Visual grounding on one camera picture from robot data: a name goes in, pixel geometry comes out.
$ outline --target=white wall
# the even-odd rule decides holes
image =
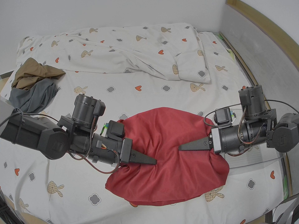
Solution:
[[[299,44],[299,0],[241,0],[280,26]]]
[[[0,0],[0,74],[16,65],[28,35],[70,29],[188,22],[219,31],[225,0]]]

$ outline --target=red heart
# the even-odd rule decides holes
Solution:
[[[132,207],[138,207],[137,205],[133,204],[133,203],[130,203]]]
[[[275,179],[275,176],[274,176],[274,170],[271,172],[270,177],[271,177],[272,179]]]
[[[15,174],[16,174],[17,176],[19,175],[19,171],[20,171],[19,168],[16,168],[16,169],[15,169]]]
[[[141,85],[136,86],[135,89],[137,89],[138,91],[141,91]]]

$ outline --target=brown garment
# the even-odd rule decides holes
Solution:
[[[16,72],[11,87],[28,90],[44,78],[59,79],[64,74],[63,70],[39,64],[35,59],[30,57]]]

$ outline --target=blue-gray garment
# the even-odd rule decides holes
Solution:
[[[39,113],[44,110],[58,89],[52,79],[45,78],[29,90],[12,88],[9,101],[24,113]]]

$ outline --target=red cloth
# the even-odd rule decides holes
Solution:
[[[206,137],[211,127],[203,117],[171,108],[157,108],[119,122],[132,148],[157,159],[157,165],[129,163],[110,175],[106,189],[135,205],[179,203],[225,185],[228,163],[211,151],[179,151]]]

